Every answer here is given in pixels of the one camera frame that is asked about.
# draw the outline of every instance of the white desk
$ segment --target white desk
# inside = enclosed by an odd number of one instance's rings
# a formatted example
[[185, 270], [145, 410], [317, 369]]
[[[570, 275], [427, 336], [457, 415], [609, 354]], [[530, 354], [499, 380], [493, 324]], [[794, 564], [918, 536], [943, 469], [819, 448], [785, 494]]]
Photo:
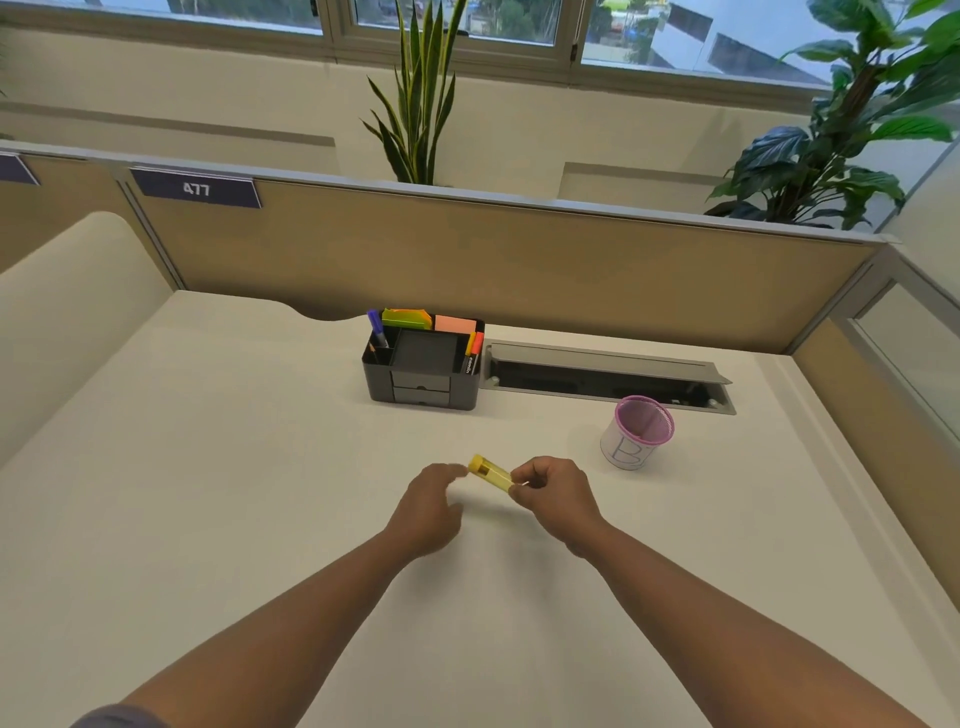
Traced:
[[[791, 387], [811, 399], [791, 360], [489, 327], [716, 362], [737, 414], [674, 410], [674, 440], [627, 473], [598, 446], [609, 402], [370, 401], [367, 333], [178, 292], [0, 471], [0, 725], [122, 697], [382, 527], [423, 465], [475, 452], [572, 457], [616, 525], [958, 725], [799, 434], [816, 423], [784, 409]], [[451, 493], [463, 532], [400, 575], [301, 725], [707, 725], [589, 565], [481, 480]]]

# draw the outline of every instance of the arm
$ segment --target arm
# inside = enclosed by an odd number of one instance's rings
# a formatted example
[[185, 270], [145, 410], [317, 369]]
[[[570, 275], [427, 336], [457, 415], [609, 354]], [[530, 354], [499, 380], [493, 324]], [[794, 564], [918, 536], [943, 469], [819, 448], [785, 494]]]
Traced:
[[460, 531], [446, 486], [462, 465], [431, 465], [387, 527], [181, 657], [123, 702], [173, 728], [293, 728], [350, 638], [411, 561]]
[[815, 644], [609, 523], [570, 460], [517, 468], [511, 497], [600, 572], [714, 728], [924, 728]]

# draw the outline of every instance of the black desk organizer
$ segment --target black desk organizer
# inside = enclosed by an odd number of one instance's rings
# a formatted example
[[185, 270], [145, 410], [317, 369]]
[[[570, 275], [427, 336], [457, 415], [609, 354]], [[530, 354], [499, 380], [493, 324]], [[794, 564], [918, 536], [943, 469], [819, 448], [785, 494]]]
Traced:
[[[484, 323], [477, 320], [477, 332]], [[384, 326], [389, 349], [371, 337], [363, 352], [363, 370], [370, 398], [397, 404], [423, 404], [448, 409], [473, 409], [480, 389], [479, 361], [463, 371], [469, 334]]]

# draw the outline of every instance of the window glass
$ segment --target window glass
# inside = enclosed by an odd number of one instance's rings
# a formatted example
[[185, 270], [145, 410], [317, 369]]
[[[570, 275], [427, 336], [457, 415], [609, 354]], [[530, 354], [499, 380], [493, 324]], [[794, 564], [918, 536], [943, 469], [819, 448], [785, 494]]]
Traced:
[[857, 323], [960, 438], [960, 338], [900, 285], [891, 288]]
[[219, 21], [245, 27], [295, 26], [315, 33], [321, 31], [320, 18], [314, 16], [310, 0], [56, 0], [55, 4], [136, 14], [175, 15], [183, 19]]
[[[723, 76], [828, 85], [830, 64], [791, 56], [805, 43], [840, 34], [810, 15], [806, 0], [594, 0], [583, 62], [588, 65], [675, 68]], [[899, 18], [910, 0], [885, 0]], [[957, 10], [947, 0], [907, 21], [929, 25]]]
[[[396, 27], [394, 0], [353, 0], [357, 22], [387, 28]], [[441, 0], [444, 18], [453, 14], [452, 0]], [[552, 45], [557, 35], [562, 0], [468, 0], [460, 30], [471, 37]], [[424, 0], [401, 0], [400, 10], [407, 26], [412, 12], [423, 19]]]

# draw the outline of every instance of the pink sticky note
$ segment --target pink sticky note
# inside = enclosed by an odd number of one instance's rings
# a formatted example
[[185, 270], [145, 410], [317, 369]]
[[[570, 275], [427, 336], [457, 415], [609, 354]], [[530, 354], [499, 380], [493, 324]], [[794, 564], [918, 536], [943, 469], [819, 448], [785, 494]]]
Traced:
[[476, 329], [477, 323], [473, 319], [455, 319], [452, 316], [441, 316], [438, 313], [433, 320], [433, 330], [435, 331], [474, 333]]

